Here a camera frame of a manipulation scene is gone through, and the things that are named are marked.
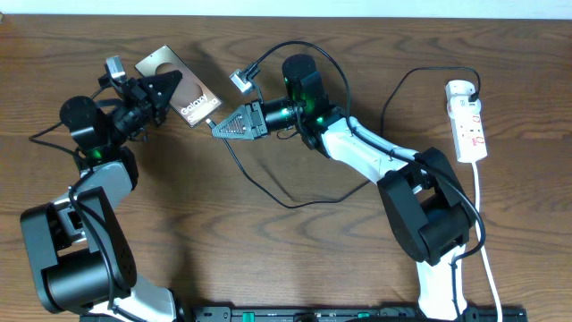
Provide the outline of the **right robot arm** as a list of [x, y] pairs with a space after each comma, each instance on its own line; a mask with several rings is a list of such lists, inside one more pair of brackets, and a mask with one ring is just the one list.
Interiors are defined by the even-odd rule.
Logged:
[[363, 127], [329, 99], [310, 55], [287, 58], [282, 76], [286, 96], [239, 106], [210, 125], [213, 136], [258, 140], [293, 128], [308, 148], [365, 176], [380, 193], [396, 241], [416, 262], [422, 314], [462, 320], [467, 302], [459, 266], [468, 255], [469, 231], [481, 218], [447, 157], [436, 148], [402, 148]]

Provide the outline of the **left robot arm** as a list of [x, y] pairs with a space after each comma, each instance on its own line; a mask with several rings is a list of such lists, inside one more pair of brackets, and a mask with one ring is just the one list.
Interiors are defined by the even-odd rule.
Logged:
[[21, 214], [35, 289], [41, 305], [83, 321], [184, 321], [185, 309], [168, 288], [138, 274], [115, 208], [137, 186], [139, 171], [126, 147], [148, 123], [162, 124], [182, 79], [170, 71], [139, 79], [99, 78], [114, 99], [65, 101], [60, 123], [77, 147], [79, 180], [60, 197]]

